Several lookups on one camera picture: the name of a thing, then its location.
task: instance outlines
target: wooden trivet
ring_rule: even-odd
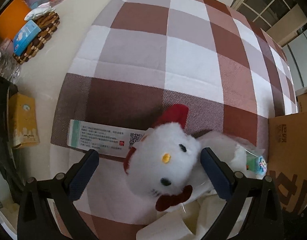
[[[52,34],[58,29],[57,27],[60,23],[59,15],[55,12],[41,16],[34,22],[39,26],[41,32],[30,42],[20,56],[15,53],[12,54],[20,65],[34,57],[44,47],[45,43],[51,39]]]

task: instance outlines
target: blue gripper pad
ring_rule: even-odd
[[[89,180],[91,179],[93,173],[99,164],[99,154],[95,150],[89,150],[88,153],[80,160],[79,163],[74,164],[67,175],[70,173],[70,170],[75,170],[75,165],[80,166],[76,171],[72,180],[68,183],[67,186],[67,195],[71,201],[80,199],[83,191],[85,190]]]
[[[233,193],[233,171],[221,162],[210,148],[201,151],[200,163],[221,199],[229,201]]]

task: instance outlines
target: cardboard box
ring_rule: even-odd
[[[267,174],[282,207],[299,214],[307,204],[307,112],[269,119]]]
[[[307,93],[297,96],[299,112],[307,112]]]
[[[39,143],[34,98],[15,94],[9,99],[9,133],[13,148]]]

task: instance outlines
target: tablecloth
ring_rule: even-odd
[[[146,130],[181,103],[186,133],[218,130],[267,151],[268,118],[295,113],[295,102],[282,49],[239,12],[216,0],[111,0],[63,81],[50,167],[84,154],[67,145],[70,119]],[[100,239],[134,240],[155,220],[154,205],[127,188],[124,158],[99,156],[75,206]]]

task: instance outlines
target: plush toy's eye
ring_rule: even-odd
[[[186,151],[187,151],[186,147],[183,146],[182,144],[179,144],[179,146],[180,146],[180,149],[181,149],[183,152],[186,152]]]
[[[162,178],[160,180],[160,183],[163,184],[164,186],[169,186],[171,185],[171,181],[169,179],[166,179],[166,178]]]

